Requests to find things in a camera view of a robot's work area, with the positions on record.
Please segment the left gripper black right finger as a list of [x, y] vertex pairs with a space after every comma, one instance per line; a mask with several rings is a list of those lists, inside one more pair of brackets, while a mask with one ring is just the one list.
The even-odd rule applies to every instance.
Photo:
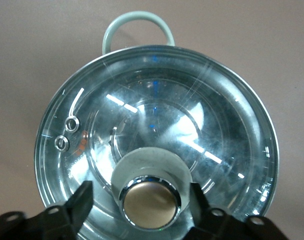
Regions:
[[217, 206], [210, 206], [198, 183], [190, 184], [190, 212], [194, 226], [185, 240], [287, 240], [267, 217], [250, 215], [241, 221]]

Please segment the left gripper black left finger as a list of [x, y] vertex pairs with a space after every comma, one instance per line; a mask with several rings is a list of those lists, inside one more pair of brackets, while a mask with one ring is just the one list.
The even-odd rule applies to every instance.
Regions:
[[22, 211], [1, 214], [0, 240], [76, 240], [93, 204], [93, 182], [86, 180], [64, 204], [31, 218]]

